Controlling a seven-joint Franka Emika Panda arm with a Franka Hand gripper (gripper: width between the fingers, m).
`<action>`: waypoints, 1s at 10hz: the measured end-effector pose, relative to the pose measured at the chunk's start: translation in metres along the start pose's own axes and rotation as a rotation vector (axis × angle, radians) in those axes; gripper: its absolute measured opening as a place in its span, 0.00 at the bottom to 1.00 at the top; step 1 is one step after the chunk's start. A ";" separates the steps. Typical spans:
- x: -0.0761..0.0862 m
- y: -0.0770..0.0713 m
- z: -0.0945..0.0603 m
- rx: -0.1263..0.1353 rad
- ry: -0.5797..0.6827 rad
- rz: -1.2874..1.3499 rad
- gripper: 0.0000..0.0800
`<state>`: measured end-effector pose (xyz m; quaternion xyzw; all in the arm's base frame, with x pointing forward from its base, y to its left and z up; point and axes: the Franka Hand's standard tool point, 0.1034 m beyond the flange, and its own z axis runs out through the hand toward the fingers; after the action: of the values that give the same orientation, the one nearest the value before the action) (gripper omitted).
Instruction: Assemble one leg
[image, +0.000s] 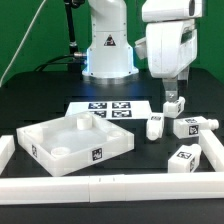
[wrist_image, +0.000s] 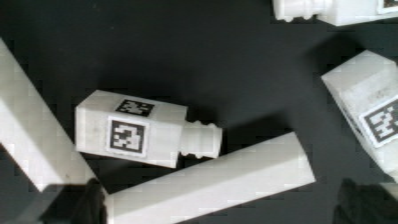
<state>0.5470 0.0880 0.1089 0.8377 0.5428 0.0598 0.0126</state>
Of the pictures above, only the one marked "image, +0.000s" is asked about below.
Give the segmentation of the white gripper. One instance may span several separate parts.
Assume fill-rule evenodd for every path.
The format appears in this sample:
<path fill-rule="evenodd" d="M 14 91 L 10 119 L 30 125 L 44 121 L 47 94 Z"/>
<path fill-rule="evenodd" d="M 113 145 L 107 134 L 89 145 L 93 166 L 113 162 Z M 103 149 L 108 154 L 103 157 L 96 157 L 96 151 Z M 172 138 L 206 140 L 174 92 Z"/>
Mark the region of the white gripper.
<path fill-rule="evenodd" d="M 154 78 L 164 79 L 168 102 L 178 99 L 178 75 L 181 81 L 189 77 L 189 65 L 196 59 L 195 21 L 149 23 L 146 27 L 148 67 Z"/>

